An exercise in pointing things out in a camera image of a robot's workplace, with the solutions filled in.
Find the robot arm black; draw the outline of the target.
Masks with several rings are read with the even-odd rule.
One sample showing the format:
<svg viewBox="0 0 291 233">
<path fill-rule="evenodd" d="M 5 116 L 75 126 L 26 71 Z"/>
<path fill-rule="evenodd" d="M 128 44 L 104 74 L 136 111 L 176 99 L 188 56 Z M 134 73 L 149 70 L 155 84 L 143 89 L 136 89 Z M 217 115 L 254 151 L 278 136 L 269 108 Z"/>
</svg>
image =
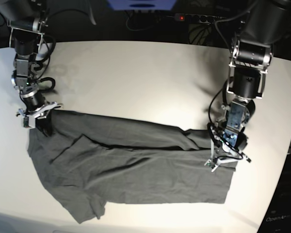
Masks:
<svg viewBox="0 0 291 233">
<path fill-rule="evenodd" d="M 26 107 L 19 109 L 16 115 L 22 117 L 24 128 L 37 128 L 45 136 L 51 136 L 51 111 L 62 105 L 45 99 L 43 94 L 53 90 L 56 82 L 50 77 L 37 76 L 37 71 L 43 68 L 44 60 L 36 59 L 44 43 L 49 14 L 47 2 L 0 0 L 0 14 L 11 29 L 9 46 L 16 52 L 11 82 Z"/>
<path fill-rule="evenodd" d="M 241 160 L 251 161 L 244 153 L 248 140 L 244 130 L 255 113 L 254 99 L 263 98 L 274 43 L 291 25 L 291 0 L 252 0 L 237 15 L 214 21 L 224 42 L 227 40 L 219 25 L 235 20 L 242 26 L 227 45 L 228 77 L 219 91 L 224 114 L 207 124 L 211 154 L 204 165 L 212 172 Z"/>
</svg>

